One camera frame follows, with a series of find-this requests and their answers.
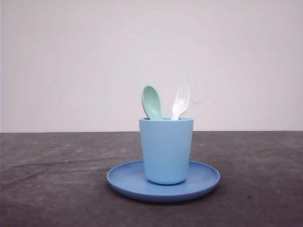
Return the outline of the mint green plastic spoon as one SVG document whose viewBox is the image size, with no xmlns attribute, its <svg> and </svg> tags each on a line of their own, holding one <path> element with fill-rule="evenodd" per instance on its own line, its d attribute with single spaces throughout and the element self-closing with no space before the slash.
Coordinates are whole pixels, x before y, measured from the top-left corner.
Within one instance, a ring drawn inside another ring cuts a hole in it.
<svg viewBox="0 0 303 227">
<path fill-rule="evenodd" d="M 150 120 L 163 120 L 160 98 L 152 86 L 146 86 L 142 92 L 142 105 Z"/>
</svg>

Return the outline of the white plastic fork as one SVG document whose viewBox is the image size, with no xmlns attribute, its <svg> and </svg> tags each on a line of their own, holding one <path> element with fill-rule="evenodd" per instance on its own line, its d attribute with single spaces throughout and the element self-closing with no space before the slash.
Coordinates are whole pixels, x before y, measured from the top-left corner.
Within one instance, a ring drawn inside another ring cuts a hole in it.
<svg viewBox="0 0 303 227">
<path fill-rule="evenodd" d="M 172 107 L 171 120 L 178 120 L 179 117 L 187 111 L 189 104 L 189 85 L 181 85 L 178 87 L 178 91 L 175 97 L 175 101 Z"/>
</svg>

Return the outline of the light blue plastic cup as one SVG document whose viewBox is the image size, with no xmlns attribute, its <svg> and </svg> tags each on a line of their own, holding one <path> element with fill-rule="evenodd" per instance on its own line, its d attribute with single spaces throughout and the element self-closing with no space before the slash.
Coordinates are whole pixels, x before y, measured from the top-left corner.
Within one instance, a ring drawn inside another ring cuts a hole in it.
<svg viewBox="0 0 303 227">
<path fill-rule="evenodd" d="M 194 119 L 139 120 L 146 178 L 157 184 L 185 181 L 192 146 Z"/>
</svg>

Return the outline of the blue plastic plate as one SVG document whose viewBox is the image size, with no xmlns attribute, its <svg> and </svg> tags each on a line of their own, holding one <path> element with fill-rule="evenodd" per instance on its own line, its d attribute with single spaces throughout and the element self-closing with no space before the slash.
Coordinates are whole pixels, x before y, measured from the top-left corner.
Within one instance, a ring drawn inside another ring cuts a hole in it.
<svg viewBox="0 0 303 227">
<path fill-rule="evenodd" d="M 220 173 L 212 166 L 190 161 L 185 181 L 162 185 L 147 180 L 143 161 L 134 161 L 109 170 L 107 181 L 112 189 L 128 198 L 171 203 L 196 199 L 210 193 L 218 185 Z"/>
</svg>

